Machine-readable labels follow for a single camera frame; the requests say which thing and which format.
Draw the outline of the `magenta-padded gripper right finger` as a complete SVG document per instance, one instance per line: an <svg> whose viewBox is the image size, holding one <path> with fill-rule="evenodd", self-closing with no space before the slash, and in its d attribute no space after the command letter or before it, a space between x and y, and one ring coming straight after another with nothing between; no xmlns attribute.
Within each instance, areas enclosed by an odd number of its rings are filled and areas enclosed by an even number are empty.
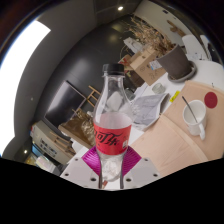
<svg viewBox="0 0 224 224"><path fill-rule="evenodd" d="M160 178L159 171L149 158L142 158L133 148L128 147L121 166L121 189L140 188Z"/></svg>

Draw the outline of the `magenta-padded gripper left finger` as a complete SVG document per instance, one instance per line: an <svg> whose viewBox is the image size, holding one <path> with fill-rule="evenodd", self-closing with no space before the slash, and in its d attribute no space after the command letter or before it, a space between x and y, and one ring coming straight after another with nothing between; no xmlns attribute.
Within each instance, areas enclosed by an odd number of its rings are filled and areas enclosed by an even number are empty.
<svg viewBox="0 0 224 224"><path fill-rule="evenodd" d="M96 148L93 147L81 157L74 156L60 177L84 188L100 189L101 162Z"/></svg>

